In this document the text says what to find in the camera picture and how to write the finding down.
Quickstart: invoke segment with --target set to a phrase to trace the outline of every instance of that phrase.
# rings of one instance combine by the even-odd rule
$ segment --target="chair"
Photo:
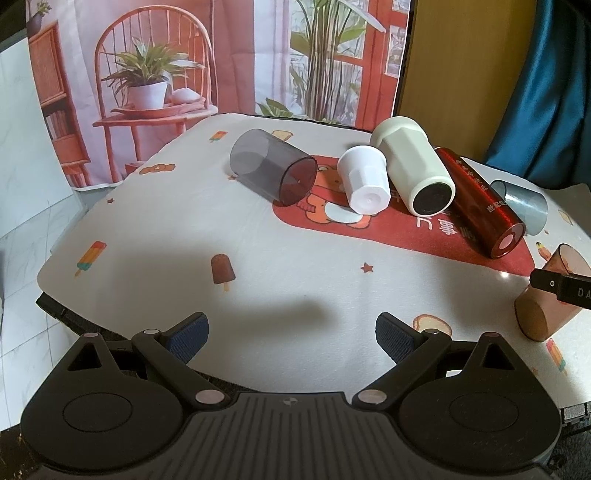
[[[121,108],[127,103],[125,90],[116,92],[117,85],[108,87],[101,78],[117,71],[116,58],[109,53],[133,51],[132,38],[140,38],[144,43],[172,44],[179,51],[189,54],[189,59],[205,65],[203,70],[186,69],[188,78],[175,78],[175,89],[190,87],[205,99],[201,110],[182,115],[151,119],[129,119],[122,113],[112,113],[113,108]],[[135,146],[136,162],[125,166],[126,174],[138,168],[143,161],[139,143],[138,127],[156,125],[175,125],[177,135],[187,129],[189,122],[196,122],[217,113],[212,105],[213,97],[217,99],[217,78],[212,43],[203,24],[193,14],[169,5],[151,5],[132,10],[113,24],[101,36],[95,51],[96,89],[99,98],[100,120],[94,127],[105,129],[105,143],[109,168],[113,182],[119,181],[113,157],[111,128],[130,127]]]

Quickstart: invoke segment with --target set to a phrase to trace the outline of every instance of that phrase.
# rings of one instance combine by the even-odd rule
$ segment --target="red thermos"
[[[525,234],[525,224],[497,192],[448,148],[435,149],[456,184],[452,203],[469,222],[486,254],[500,258],[511,252]]]

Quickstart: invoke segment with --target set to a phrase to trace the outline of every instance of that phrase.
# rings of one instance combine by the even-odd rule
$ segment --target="floor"
[[[78,195],[92,207],[110,189]],[[0,431],[20,422],[22,411],[77,335],[42,311],[37,274],[51,249],[84,208],[72,195],[0,239]]]

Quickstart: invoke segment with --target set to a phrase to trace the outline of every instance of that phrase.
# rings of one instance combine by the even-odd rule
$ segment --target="gray transparent cup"
[[[310,193],[317,167],[314,157],[260,129],[244,133],[230,153],[230,168],[241,183],[284,206]]]
[[[541,193],[503,180],[495,180],[491,187],[525,223],[527,235],[537,235],[544,229],[548,219],[548,202]]]

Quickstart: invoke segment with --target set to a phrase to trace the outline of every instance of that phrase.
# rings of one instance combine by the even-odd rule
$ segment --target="blue curtain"
[[[486,163],[549,189],[591,187],[591,27],[538,0],[530,50]]]

